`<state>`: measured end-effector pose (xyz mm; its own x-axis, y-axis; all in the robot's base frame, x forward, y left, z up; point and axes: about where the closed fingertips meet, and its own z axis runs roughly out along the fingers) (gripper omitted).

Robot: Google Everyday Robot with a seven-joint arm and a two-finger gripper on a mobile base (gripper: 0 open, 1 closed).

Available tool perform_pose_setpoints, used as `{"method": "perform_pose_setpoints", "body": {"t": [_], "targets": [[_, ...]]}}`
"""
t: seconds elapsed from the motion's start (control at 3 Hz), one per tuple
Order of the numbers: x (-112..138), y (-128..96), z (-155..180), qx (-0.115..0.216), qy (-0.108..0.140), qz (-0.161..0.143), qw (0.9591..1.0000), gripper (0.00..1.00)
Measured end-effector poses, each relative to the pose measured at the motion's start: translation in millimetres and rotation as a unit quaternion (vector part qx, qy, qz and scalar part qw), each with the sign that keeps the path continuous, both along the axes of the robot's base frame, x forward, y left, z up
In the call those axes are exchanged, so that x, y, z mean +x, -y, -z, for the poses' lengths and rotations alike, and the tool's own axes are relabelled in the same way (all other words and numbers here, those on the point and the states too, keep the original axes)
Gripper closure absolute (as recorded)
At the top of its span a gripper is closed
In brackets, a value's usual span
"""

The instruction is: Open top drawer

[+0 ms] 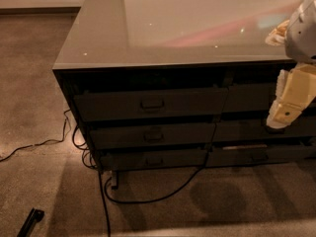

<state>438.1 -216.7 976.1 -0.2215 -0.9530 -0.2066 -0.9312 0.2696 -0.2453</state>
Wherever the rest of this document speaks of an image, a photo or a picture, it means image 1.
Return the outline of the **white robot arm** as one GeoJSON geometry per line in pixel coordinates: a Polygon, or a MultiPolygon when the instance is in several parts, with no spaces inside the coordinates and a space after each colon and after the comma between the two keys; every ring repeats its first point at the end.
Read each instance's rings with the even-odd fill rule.
{"type": "Polygon", "coordinates": [[[289,71],[280,71],[276,99],[267,117],[267,126],[281,129],[291,125],[316,98],[316,0],[304,0],[269,33],[266,43],[283,45],[285,54],[297,62],[289,71]]]}

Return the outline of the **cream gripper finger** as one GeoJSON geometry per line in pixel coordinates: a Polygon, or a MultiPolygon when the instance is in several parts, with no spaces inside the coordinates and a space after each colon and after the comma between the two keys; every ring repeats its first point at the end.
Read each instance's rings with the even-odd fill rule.
{"type": "Polygon", "coordinates": [[[279,46],[284,44],[288,24],[289,20],[286,20],[277,25],[266,37],[266,44],[272,46],[279,46]]]}
{"type": "Polygon", "coordinates": [[[267,126],[281,129],[291,125],[316,98],[316,66],[298,63],[282,70],[276,81],[276,99],[267,117],[267,126]]]}

